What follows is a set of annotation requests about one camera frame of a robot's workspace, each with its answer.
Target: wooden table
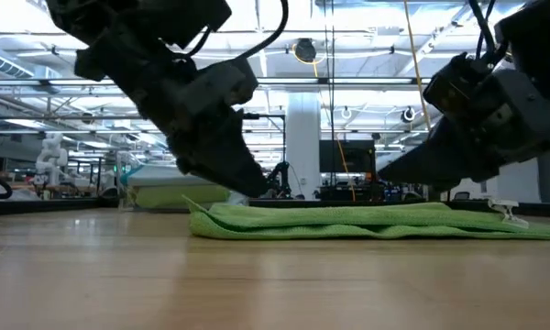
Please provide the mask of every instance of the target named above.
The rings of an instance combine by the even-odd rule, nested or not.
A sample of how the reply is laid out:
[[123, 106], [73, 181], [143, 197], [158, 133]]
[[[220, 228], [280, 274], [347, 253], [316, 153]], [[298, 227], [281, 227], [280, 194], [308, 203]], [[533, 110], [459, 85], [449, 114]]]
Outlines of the wooden table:
[[0, 217], [0, 330], [550, 329], [550, 242], [218, 241], [187, 215]]

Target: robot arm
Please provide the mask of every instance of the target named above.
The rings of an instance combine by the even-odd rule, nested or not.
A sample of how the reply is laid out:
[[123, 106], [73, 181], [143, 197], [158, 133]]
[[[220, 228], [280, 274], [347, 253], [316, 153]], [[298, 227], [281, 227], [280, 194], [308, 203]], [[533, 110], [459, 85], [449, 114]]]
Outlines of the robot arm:
[[[48, 0], [55, 24], [89, 45], [79, 50], [75, 73], [112, 79], [166, 137], [183, 173], [243, 193], [267, 190], [260, 166], [242, 137], [242, 110], [258, 82], [247, 58], [285, 28], [287, 0], [278, 32], [232, 60], [198, 70], [192, 60], [212, 31], [230, 17], [225, 0]], [[206, 28], [200, 43], [184, 49]]]
[[[550, 0], [502, 19], [498, 45], [477, 0], [469, 4], [487, 51], [475, 59], [455, 56], [432, 78], [423, 97], [444, 116], [421, 146], [379, 171], [384, 180], [447, 190], [550, 150]], [[494, 71], [510, 51], [515, 70]]]

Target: white clamp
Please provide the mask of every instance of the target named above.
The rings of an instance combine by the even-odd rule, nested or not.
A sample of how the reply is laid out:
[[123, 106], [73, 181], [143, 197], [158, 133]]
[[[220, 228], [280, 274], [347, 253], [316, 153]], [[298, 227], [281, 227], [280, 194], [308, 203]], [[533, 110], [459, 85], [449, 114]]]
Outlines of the white clamp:
[[502, 221], [503, 224], [518, 226], [523, 229], [528, 229], [530, 227], [529, 222], [513, 215], [512, 208], [520, 206], [519, 203], [515, 201], [505, 201], [491, 198], [487, 202], [487, 205], [490, 209], [501, 212], [505, 215]]

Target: computer monitor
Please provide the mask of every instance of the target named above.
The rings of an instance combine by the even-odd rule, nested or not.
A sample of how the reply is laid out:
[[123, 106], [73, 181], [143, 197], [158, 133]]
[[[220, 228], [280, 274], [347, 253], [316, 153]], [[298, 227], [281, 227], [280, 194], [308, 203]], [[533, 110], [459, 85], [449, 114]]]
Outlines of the computer monitor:
[[376, 172], [374, 140], [320, 140], [320, 172], [344, 173], [338, 142], [342, 146], [349, 173]]

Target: white pillar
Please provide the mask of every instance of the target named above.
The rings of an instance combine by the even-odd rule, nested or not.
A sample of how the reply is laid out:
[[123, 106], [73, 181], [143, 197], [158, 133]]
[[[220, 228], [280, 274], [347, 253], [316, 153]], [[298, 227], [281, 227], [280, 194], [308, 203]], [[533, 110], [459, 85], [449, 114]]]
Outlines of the white pillar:
[[320, 176], [320, 101], [316, 93], [290, 93], [287, 110], [287, 161], [291, 193], [313, 200]]

